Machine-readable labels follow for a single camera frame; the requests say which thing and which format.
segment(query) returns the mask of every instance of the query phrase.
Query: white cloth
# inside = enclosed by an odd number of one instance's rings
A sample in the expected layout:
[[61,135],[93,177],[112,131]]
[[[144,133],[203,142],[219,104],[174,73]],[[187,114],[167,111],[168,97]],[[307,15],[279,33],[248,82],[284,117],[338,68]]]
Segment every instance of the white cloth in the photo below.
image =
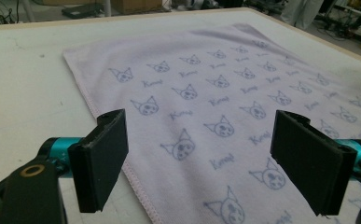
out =
[[316,217],[270,149],[277,109],[361,138],[361,90],[255,28],[97,42],[64,57],[95,118],[126,109],[123,171],[154,223],[354,223],[361,184],[338,217]]
[[285,23],[305,30],[311,25],[324,0],[290,0],[282,11]]

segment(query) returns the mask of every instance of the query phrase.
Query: table surface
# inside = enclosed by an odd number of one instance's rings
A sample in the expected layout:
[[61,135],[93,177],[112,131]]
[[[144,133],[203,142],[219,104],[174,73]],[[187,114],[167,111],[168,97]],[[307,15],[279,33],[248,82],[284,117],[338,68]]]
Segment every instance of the table surface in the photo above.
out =
[[[309,64],[361,89],[361,57],[249,8],[0,26],[0,180],[55,136],[95,126],[62,51],[94,41],[247,22]],[[102,213],[79,214],[72,179],[61,179],[69,223],[150,223],[124,174]]]

